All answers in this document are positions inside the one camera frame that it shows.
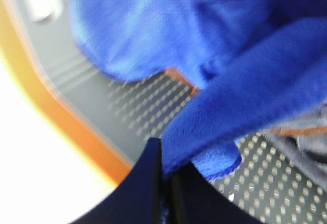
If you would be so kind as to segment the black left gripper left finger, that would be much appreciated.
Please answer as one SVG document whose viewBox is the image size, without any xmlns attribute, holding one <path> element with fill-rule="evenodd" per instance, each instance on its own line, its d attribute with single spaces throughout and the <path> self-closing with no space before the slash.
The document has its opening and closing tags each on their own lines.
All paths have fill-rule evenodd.
<svg viewBox="0 0 327 224">
<path fill-rule="evenodd" d="M 161 141 L 150 138 L 131 172 L 73 223 L 160 223 Z"/>
</svg>

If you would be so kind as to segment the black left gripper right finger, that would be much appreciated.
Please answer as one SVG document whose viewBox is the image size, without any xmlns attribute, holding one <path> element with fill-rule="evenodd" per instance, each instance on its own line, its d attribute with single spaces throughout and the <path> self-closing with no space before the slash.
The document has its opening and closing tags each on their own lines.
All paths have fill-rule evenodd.
<svg viewBox="0 0 327 224">
<path fill-rule="evenodd" d="M 171 223 L 258 223 L 189 163 L 171 176 Z"/>
</svg>

